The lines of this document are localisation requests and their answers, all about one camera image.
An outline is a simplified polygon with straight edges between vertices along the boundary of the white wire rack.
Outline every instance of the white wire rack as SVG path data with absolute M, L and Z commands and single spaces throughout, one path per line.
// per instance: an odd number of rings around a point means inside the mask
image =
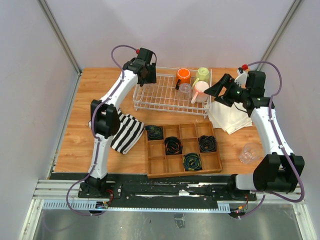
M 189 100 L 178 98 L 176 90 L 176 72 L 178 68 L 157 67 L 156 84 L 137 85 L 133 94 L 134 108 L 156 111 L 178 112 L 185 114 L 208 115 L 211 103 L 209 96 L 206 102 L 191 104 Z M 191 72 L 191 85 L 195 81 L 196 70 Z M 212 70 L 210 71 L 210 87 L 212 86 Z

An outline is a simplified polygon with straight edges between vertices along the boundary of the wooden table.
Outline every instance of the wooden table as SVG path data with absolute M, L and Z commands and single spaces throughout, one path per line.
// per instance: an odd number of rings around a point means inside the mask
M 212 82 L 217 82 L 224 73 L 236 76 L 235 68 L 212 68 Z M 91 164 L 94 138 L 88 127 L 90 120 L 90 103 L 99 100 L 118 79 L 118 68 L 85 68 L 80 80 L 74 105 L 58 156 L 55 172 L 87 172 Z M 208 122 L 203 116 L 163 112 L 147 109 L 135 111 L 133 104 L 134 88 L 129 92 L 120 108 L 124 114 L 132 114 L 145 125 L 182 124 Z M 252 173 L 260 163 L 243 164 L 239 154 L 246 143 L 261 144 L 255 126 L 245 127 L 228 135 L 222 129 L 215 129 L 222 161 L 219 174 Z M 109 173 L 146 173 L 147 149 L 144 133 L 135 146 L 123 155 L 110 149 L 107 170 Z

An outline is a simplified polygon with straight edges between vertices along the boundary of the white robotic arm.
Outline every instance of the white robotic arm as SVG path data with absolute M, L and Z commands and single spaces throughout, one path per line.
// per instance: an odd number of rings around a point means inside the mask
M 105 102 L 105 104 L 113 105 L 116 110 L 119 109 L 120 104 L 127 96 L 128 92 L 138 83 L 138 75 L 133 71 L 125 70 L 124 78 L 122 78 L 122 73 L 119 78 L 112 86 L 112 88 L 104 95 L 100 100 Z M 105 138 L 104 135 L 97 133 L 96 136 L 98 138 L 94 139 L 94 148 L 92 154 L 92 160 L 89 172 L 91 172 L 94 167 L 91 176 L 96 179 L 102 179 L 107 175 L 107 160 L 109 155 L 109 150 L 111 146 L 111 142 L 114 138 L 113 135 Z
M 107 175 L 107 161 L 114 135 L 120 128 L 118 109 L 129 91 L 136 85 L 156 83 L 156 63 L 151 64 L 153 52 L 140 48 L 137 57 L 123 66 L 122 73 L 112 88 L 99 101 L 91 102 L 91 121 L 89 126 L 94 133 L 94 148 L 89 169 L 90 178 L 94 182 Z
M 234 177 L 234 187 L 238 190 L 293 192 L 305 161 L 302 156 L 294 155 L 278 125 L 275 106 L 273 103 L 270 106 L 271 98 L 264 97 L 266 75 L 262 71 L 246 73 L 241 67 L 238 69 L 238 75 L 234 79 L 225 74 L 219 82 L 204 91 L 214 96 L 215 101 L 229 107 L 234 102 L 243 103 L 262 142 L 264 159 L 253 173 L 231 176 Z

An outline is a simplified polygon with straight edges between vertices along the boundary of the white wall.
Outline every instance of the white wall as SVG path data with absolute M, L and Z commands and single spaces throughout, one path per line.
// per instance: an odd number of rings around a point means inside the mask
M 37 1 L 0 1 L 0 33 L 0 238 L 16 240 L 77 78 Z
M 296 155 L 303 156 L 302 180 L 313 225 L 320 237 L 320 2 L 304 1 L 268 59 L 283 77 L 283 88 L 274 103 L 278 121 Z M 279 86 L 277 74 L 264 67 L 267 92 Z
M 119 44 L 153 50 L 163 67 L 234 67 L 261 59 L 292 0 L 47 2 L 82 68 L 115 67 Z M 119 49 L 121 64 L 130 51 Z

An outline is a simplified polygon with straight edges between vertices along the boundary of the black and white striped towel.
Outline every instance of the black and white striped towel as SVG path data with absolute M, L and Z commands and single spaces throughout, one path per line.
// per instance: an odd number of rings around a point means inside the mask
M 118 110 L 120 128 L 113 137 L 111 147 L 119 153 L 127 154 L 144 132 L 145 124 L 130 114 L 124 115 Z

